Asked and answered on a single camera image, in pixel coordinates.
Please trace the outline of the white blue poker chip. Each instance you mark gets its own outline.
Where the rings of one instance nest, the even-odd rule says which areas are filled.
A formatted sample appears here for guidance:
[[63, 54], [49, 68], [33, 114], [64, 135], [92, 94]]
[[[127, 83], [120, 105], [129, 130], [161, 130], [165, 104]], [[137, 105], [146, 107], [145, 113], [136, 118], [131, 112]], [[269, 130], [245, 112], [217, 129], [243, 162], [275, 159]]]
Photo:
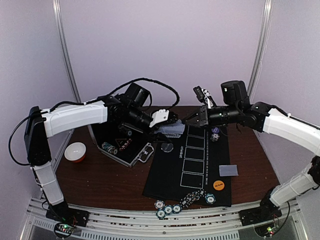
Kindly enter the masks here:
[[154, 207], [155, 207], [157, 210], [163, 209], [164, 206], [165, 206], [165, 202], [162, 201], [162, 200], [156, 200], [155, 203], [154, 203]]

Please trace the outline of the poker chip row with 100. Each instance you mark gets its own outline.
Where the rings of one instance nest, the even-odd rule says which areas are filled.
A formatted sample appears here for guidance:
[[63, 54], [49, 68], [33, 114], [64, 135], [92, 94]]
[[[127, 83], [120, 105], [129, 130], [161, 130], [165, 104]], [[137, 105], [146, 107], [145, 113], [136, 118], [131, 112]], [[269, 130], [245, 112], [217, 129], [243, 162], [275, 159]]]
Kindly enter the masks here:
[[126, 135], [127, 137], [130, 137], [133, 134], [132, 130], [130, 128], [128, 128], [128, 127], [125, 127], [125, 126], [120, 127], [119, 131], [122, 134]]

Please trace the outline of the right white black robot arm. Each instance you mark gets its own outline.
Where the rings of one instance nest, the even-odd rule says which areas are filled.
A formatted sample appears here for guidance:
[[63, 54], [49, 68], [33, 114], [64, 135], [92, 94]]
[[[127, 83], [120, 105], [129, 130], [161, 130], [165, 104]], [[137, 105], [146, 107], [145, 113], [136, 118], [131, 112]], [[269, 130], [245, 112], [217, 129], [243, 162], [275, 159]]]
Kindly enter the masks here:
[[247, 88], [242, 80], [231, 80], [220, 85], [224, 105], [217, 105], [208, 90], [196, 86], [194, 93], [202, 106], [183, 122], [197, 127], [220, 127], [239, 124], [260, 133], [282, 138], [275, 153], [268, 156], [284, 157], [280, 163], [273, 162], [277, 173], [284, 173], [285, 167], [292, 171], [276, 187], [271, 188], [261, 200], [259, 207], [251, 214], [266, 221], [285, 203], [320, 186], [320, 128], [274, 104], [258, 101], [251, 103]]

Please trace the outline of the aluminium poker chip case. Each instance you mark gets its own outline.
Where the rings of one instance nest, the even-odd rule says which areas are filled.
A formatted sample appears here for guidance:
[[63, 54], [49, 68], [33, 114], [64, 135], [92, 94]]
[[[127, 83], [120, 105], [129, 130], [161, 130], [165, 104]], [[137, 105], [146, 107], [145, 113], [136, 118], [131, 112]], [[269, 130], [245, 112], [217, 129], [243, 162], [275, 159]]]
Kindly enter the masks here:
[[[155, 152], [153, 145], [148, 138], [141, 132], [132, 130], [132, 136], [126, 136], [119, 131], [122, 126], [112, 123], [92, 124], [90, 134], [97, 148], [101, 153], [127, 167], [133, 167], [136, 162], [146, 163]], [[132, 139], [130, 145], [123, 151], [120, 151], [115, 139]], [[116, 155], [110, 154], [102, 149], [102, 144], [107, 142], [118, 149]]]

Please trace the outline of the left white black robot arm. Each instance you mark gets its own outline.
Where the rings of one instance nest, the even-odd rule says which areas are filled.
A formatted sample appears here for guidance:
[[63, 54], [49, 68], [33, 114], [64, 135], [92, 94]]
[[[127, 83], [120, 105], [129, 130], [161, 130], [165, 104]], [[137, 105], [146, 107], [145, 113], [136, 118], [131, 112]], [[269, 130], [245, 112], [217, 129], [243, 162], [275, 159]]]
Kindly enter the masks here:
[[131, 83], [124, 93], [99, 96], [86, 102], [62, 101], [52, 108], [30, 109], [24, 142], [26, 165], [42, 188], [49, 212], [61, 222], [78, 216], [68, 203], [52, 167], [48, 139], [61, 132], [91, 126], [97, 147], [107, 156], [128, 167], [142, 159], [152, 142], [152, 117], [140, 108], [151, 93]]

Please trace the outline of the grey playing card deck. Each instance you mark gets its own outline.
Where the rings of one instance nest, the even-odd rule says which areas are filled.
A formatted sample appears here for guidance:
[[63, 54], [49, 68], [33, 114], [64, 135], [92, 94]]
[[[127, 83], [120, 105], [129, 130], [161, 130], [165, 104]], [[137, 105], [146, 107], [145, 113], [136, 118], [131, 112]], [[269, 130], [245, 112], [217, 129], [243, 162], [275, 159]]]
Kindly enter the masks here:
[[158, 132], [164, 134], [167, 138], [180, 138], [185, 131], [185, 124], [181, 120], [175, 123], [162, 125]]

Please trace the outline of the poker chip row with 10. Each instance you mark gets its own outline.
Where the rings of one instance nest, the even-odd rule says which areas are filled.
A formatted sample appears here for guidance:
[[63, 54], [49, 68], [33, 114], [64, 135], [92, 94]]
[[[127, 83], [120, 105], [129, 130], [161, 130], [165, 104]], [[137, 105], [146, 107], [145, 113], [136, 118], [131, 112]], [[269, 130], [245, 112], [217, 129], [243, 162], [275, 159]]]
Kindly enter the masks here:
[[118, 149], [108, 142], [104, 142], [101, 146], [102, 149], [109, 154], [116, 155], [118, 153]]

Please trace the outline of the orange big blind button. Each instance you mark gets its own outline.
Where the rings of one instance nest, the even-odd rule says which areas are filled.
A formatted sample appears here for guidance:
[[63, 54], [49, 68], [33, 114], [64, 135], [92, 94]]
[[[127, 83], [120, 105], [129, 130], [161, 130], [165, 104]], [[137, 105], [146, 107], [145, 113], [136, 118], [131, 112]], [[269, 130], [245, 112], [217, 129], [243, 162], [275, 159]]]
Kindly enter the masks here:
[[222, 180], [216, 180], [212, 186], [216, 191], [222, 191], [225, 188], [225, 183]]

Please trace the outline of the spread black poker chips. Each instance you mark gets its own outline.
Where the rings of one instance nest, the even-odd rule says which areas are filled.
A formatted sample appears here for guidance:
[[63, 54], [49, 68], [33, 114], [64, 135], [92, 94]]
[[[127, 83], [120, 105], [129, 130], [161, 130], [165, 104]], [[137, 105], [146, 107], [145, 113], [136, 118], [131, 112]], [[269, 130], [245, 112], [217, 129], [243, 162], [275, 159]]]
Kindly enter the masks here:
[[194, 202], [199, 201], [202, 197], [206, 195], [206, 191], [204, 189], [200, 189], [197, 191], [193, 191], [190, 193], [187, 193], [181, 200], [180, 200], [180, 205], [182, 208], [188, 208], [191, 204]]

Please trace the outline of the clear round dealer button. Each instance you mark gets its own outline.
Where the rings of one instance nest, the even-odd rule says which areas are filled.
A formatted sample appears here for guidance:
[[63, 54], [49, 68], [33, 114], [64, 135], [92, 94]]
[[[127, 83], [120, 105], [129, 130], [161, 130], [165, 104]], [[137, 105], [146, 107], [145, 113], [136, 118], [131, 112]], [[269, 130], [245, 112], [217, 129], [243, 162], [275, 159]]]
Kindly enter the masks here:
[[174, 145], [172, 143], [162, 143], [160, 149], [164, 153], [170, 153], [174, 149]]

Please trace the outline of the purple small blind button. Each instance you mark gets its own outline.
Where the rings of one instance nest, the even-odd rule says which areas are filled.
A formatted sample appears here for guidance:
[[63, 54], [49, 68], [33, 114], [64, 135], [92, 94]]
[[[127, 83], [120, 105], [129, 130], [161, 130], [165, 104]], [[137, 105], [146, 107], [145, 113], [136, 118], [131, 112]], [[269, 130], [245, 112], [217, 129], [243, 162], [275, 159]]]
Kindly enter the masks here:
[[213, 127], [213, 128], [211, 129], [211, 131], [212, 131], [212, 133], [214, 133], [214, 134], [218, 134], [218, 133], [220, 132], [220, 128], [219, 128], [219, 127]]

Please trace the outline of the teal white poker chip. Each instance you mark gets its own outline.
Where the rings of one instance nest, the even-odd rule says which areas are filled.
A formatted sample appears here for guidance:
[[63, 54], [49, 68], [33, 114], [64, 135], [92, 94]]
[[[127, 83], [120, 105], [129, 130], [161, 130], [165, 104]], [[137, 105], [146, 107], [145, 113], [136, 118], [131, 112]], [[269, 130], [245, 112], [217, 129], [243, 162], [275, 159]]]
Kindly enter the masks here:
[[216, 202], [216, 197], [212, 193], [207, 193], [204, 198], [205, 198], [205, 201], [206, 201], [207, 204], [211, 205], [211, 204], [214, 204]]

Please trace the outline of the chip stack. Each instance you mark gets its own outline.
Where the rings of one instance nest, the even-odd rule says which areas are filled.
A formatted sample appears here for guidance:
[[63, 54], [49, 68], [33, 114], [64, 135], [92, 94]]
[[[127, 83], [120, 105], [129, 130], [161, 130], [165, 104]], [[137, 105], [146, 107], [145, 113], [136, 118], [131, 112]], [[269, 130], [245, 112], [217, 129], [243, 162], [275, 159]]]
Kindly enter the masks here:
[[219, 134], [217, 134], [217, 133], [212, 133], [212, 134], [211, 134], [211, 137], [210, 137], [210, 140], [211, 140], [212, 142], [216, 142], [216, 141], [219, 140], [219, 138], [220, 138]]

